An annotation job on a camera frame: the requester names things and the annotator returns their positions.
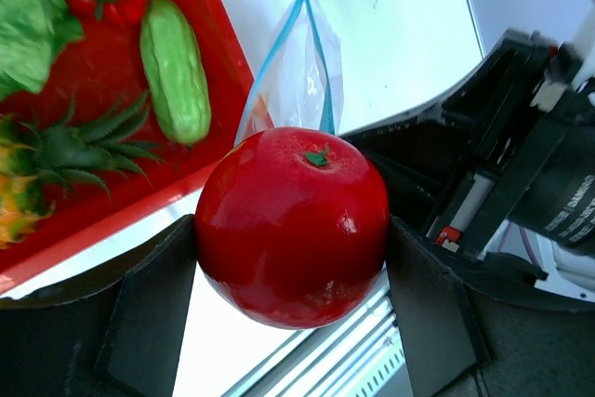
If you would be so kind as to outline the clear zip top bag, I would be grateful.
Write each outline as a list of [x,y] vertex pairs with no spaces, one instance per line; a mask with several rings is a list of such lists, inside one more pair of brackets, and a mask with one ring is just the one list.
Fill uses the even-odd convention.
[[234,144],[280,126],[336,134],[343,105],[339,38],[318,0],[294,0],[273,31]]

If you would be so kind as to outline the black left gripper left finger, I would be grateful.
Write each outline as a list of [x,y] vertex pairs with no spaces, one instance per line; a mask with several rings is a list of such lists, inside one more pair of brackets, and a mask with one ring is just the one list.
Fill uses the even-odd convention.
[[1,301],[4,396],[170,396],[196,270],[193,218]]

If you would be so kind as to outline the green lettuce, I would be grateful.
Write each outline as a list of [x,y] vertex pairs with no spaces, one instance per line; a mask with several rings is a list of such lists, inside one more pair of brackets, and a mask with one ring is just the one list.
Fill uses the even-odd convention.
[[1,0],[1,98],[40,93],[56,58],[84,37],[65,0]]

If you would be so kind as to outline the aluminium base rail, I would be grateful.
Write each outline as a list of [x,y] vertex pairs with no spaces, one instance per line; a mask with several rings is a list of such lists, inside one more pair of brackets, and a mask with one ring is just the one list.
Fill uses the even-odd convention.
[[403,345],[383,271],[343,319],[295,332],[226,396],[377,396],[403,370]]

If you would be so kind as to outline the green cucumber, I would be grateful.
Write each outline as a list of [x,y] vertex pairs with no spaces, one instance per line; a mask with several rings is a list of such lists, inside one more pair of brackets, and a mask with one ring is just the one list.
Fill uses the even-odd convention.
[[157,124],[168,140],[192,146],[211,126],[205,68],[195,33],[172,0],[151,0],[139,51]]

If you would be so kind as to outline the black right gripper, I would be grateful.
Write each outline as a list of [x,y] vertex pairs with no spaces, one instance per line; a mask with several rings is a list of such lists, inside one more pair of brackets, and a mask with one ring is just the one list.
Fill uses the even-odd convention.
[[438,97],[345,138],[436,245],[514,254],[543,290],[593,293],[594,72],[576,45],[507,30]]

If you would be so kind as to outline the red tomato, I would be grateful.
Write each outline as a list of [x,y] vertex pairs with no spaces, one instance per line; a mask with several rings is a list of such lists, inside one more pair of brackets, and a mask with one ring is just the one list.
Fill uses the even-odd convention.
[[346,140],[275,127],[221,159],[195,211],[197,261],[234,308],[283,329],[332,324],[384,264],[388,190]]

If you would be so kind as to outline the small pineapple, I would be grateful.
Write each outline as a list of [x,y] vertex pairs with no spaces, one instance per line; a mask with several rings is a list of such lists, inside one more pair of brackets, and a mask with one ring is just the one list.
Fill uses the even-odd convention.
[[100,117],[72,123],[76,100],[66,113],[42,128],[34,120],[1,115],[1,248],[21,243],[39,221],[54,214],[55,203],[45,187],[59,185],[64,193],[78,184],[109,192],[103,172],[144,175],[138,159],[160,162],[149,141],[131,141],[149,118],[147,92],[123,107],[120,101]]

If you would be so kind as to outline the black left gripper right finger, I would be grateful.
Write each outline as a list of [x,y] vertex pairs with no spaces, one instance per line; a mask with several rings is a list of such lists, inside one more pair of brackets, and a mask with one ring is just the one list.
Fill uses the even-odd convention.
[[593,303],[489,271],[397,218],[387,268],[416,396],[593,395]]

